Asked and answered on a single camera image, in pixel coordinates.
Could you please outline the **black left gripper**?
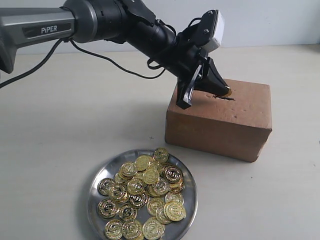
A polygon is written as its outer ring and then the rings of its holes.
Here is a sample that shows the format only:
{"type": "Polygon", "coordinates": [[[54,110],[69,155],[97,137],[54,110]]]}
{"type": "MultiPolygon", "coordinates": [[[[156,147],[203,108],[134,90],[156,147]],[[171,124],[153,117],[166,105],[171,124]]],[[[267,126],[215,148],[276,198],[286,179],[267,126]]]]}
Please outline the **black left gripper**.
{"type": "Polygon", "coordinates": [[[231,89],[208,56],[206,49],[196,46],[182,32],[160,55],[159,64],[178,78],[176,105],[179,108],[185,110],[192,106],[194,90],[223,97],[231,89]]]}

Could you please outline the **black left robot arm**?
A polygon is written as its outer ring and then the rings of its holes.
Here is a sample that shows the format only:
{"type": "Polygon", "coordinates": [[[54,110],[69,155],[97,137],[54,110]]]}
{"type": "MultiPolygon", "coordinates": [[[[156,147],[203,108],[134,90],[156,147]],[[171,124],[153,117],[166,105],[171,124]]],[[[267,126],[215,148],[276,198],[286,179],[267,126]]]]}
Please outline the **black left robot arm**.
{"type": "Polygon", "coordinates": [[[222,43],[225,21],[211,9],[181,32],[158,19],[141,0],[67,0],[59,8],[0,10],[0,69],[13,72],[17,50],[54,41],[56,45],[109,41],[128,43],[148,57],[152,70],[177,77],[176,104],[189,108],[193,91],[231,95],[209,54],[222,43]]]}

